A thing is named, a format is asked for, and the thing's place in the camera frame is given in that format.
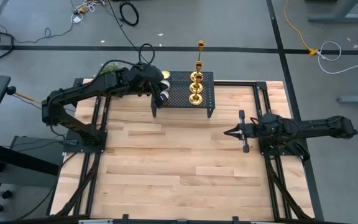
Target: wood plank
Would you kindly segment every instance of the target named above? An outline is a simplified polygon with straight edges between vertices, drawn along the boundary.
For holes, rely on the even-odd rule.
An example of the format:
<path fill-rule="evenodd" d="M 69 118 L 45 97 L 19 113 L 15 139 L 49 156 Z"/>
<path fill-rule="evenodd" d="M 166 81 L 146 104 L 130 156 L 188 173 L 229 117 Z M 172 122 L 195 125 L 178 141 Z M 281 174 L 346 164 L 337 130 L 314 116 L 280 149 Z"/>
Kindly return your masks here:
<path fill-rule="evenodd" d="M 283 83 L 267 85 L 273 113 L 289 118 Z M 239 110 L 245 110 L 247 122 L 257 116 L 253 91 L 244 86 L 216 86 L 215 95 L 211 119 L 205 110 L 173 108 L 163 108 L 153 118 L 150 98 L 112 98 L 91 217 L 121 218 L 127 213 L 131 218 L 159 220 L 231 220 L 232 216 L 273 220 L 257 140 L 250 139 L 250 153 L 244 154 L 240 141 L 223 134 L 238 123 Z M 94 101 L 79 102 L 76 118 L 90 123 Z M 313 216 L 301 161 L 289 156 L 282 161 L 288 190 Z M 82 162 L 79 154 L 63 167 L 52 213 L 76 189 Z M 280 194 L 278 203 L 283 211 Z"/>

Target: yellow cable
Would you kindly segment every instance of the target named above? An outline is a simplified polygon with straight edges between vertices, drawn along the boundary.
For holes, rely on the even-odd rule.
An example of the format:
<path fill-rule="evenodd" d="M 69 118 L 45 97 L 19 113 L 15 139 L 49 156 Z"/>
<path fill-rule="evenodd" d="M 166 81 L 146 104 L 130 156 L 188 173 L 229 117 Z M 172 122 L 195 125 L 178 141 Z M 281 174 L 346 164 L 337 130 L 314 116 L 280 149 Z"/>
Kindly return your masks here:
<path fill-rule="evenodd" d="M 15 94 L 16 94 L 17 96 L 20 96 L 20 97 L 23 97 L 23 98 L 25 98 L 25 99 L 28 99 L 28 100 L 31 100 L 31 101 L 34 101 L 34 102 L 36 102 L 36 103 L 41 104 L 41 101 L 38 101 L 38 100 L 34 99 L 33 97 L 26 96 L 26 95 L 23 94 L 23 93 L 15 92 Z"/>
<path fill-rule="evenodd" d="M 318 49 L 312 49 L 311 47 L 309 47 L 305 41 L 303 40 L 303 36 L 302 36 L 302 33 L 297 29 L 295 28 L 292 23 L 288 20 L 288 17 L 287 17 L 287 5 L 288 3 L 290 2 L 290 0 L 287 0 L 285 2 L 285 6 L 284 6 L 284 17 L 285 17 L 285 20 L 287 21 L 287 23 L 292 27 L 292 29 L 294 29 L 295 31 L 297 31 L 297 33 L 299 34 L 299 36 L 301 37 L 301 40 L 302 40 L 302 43 L 303 45 L 309 50 L 309 55 L 310 56 L 313 56 L 315 54 L 317 54 L 318 52 Z"/>

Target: concrete floor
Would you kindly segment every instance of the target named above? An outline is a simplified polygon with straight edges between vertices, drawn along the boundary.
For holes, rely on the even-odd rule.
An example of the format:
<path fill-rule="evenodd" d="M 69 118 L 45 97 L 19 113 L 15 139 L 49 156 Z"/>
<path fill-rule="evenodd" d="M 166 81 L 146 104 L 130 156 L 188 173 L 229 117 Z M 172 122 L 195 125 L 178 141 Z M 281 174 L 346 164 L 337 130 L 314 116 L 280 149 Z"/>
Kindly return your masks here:
<path fill-rule="evenodd" d="M 319 48 L 323 42 L 331 40 L 343 49 L 358 50 L 358 24 L 307 21 L 308 13 L 333 12 L 342 2 L 293 1 L 287 13 L 311 47 Z M 150 0 L 132 3 L 140 13 L 139 25 L 124 25 L 123 28 L 135 45 L 149 42 L 154 46 L 193 47 L 197 40 L 203 39 L 208 47 L 277 48 L 265 1 L 232 0 L 228 4 L 219 0 Z M 284 3 L 284 0 L 273 0 L 283 46 L 303 49 L 299 36 L 283 18 Z M 35 40 L 43 36 L 46 27 L 51 28 L 52 34 L 67 30 L 70 7 L 69 0 L 10 0 L 0 16 L 0 24 L 19 40 Z M 358 13 L 358 5 L 352 12 Z M 104 8 L 97 7 L 66 36 L 23 45 L 129 46 L 129 43 L 115 20 Z M 154 65 L 167 70 L 192 70 L 196 55 L 195 52 L 157 52 Z M 213 71 L 215 79 L 284 81 L 278 54 L 205 52 L 202 57 L 204 70 Z M 133 51 L 16 50 L 0 60 L 0 75 L 11 76 L 11 85 L 18 91 L 42 100 L 52 90 L 71 86 L 74 78 L 91 77 L 101 63 L 111 58 L 136 62 L 137 54 Z M 358 105 L 336 103 L 339 95 L 358 94 L 358 68 L 328 75 L 320 70 L 316 57 L 292 54 L 287 55 L 287 60 L 303 119 L 338 114 L 350 118 L 358 129 Z M 346 55 L 323 66 L 326 70 L 338 71 L 355 64 L 358 64 L 358 55 Z M 0 144 L 9 144 L 15 135 L 54 137 L 41 122 L 40 111 L 7 96 L 0 106 Z M 308 146 L 324 219 L 358 223 L 358 136 L 348 141 L 312 139 L 308 140 Z M 39 194 L 47 192 L 45 187 Z M 20 216 L 27 210 L 15 212 Z"/>

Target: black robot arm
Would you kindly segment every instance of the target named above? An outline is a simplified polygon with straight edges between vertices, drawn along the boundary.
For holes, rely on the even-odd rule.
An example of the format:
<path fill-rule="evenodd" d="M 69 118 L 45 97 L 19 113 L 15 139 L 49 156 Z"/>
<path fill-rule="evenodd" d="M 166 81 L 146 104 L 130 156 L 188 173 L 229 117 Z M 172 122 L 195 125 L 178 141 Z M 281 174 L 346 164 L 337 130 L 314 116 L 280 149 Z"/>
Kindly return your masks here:
<path fill-rule="evenodd" d="M 244 152 L 249 152 L 247 138 L 260 138 L 271 146 L 292 147 L 291 140 L 331 136 L 350 139 L 357 134 L 351 120 L 343 116 L 309 121 L 294 121 L 275 114 L 265 114 L 260 120 L 251 118 L 252 123 L 245 124 L 244 111 L 239 112 L 240 123 L 224 134 L 244 142 Z"/>
<path fill-rule="evenodd" d="M 130 70 L 121 68 L 97 75 L 91 82 L 51 92 L 42 102 L 42 121 L 47 125 L 62 125 L 78 133 L 84 144 L 97 145 L 101 133 L 95 124 L 84 124 L 66 113 L 63 106 L 94 96 L 152 95 L 155 104 L 161 108 L 167 100 L 164 92 L 168 86 L 161 81 L 161 71 L 153 66 L 138 63 Z"/>

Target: gold candlestick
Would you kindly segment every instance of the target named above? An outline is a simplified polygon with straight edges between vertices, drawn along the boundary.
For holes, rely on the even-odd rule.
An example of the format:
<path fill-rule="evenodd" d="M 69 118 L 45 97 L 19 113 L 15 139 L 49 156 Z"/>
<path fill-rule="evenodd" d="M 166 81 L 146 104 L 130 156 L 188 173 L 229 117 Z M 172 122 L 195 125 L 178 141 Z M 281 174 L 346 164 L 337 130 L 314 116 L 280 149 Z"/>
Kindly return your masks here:
<path fill-rule="evenodd" d="M 198 60 L 200 60 L 201 52 L 204 50 L 205 41 L 199 40 L 197 44 L 198 44 Z"/>
<path fill-rule="evenodd" d="M 202 91 L 202 87 L 203 87 L 200 84 L 202 80 L 203 80 L 203 75 L 201 73 L 197 73 L 196 82 L 190 85 L 190 90 L 193 86 L 193 89 L 195 91 L 195 93 L 191 94 L 189 97 L 189 101 L 192 105 L 200 105 L 203 102 L 203 97 L 200 95 L 200 92 Z"/>
<path fill-rule="evenodd" d="M 196 71 L 193 72 L 193 73 L 190 75 L 190 79 L 191 79 L 191 81 L 193 81 L 193 82 L 196 81 L 196 74 L 201 74 L 201 75 L 203 75 L 203 74 L 200 72 L 201 69 L 203 68 L 203 63 L 200 62 L 200 61 L 197 61 L 197 62 L 195 63 L 195 65 L 196 65 Z"/>
<path fill-rule="evenodd" d="M 203 91 L 203 86 L 201 84 L 201 81 L 203 81 L 203 74 L 197 73 L 195 77 L 196 81 L 190 85 L 190 91 L 195 93 L 197 90 L 198 93 L 201 93 Z"/>

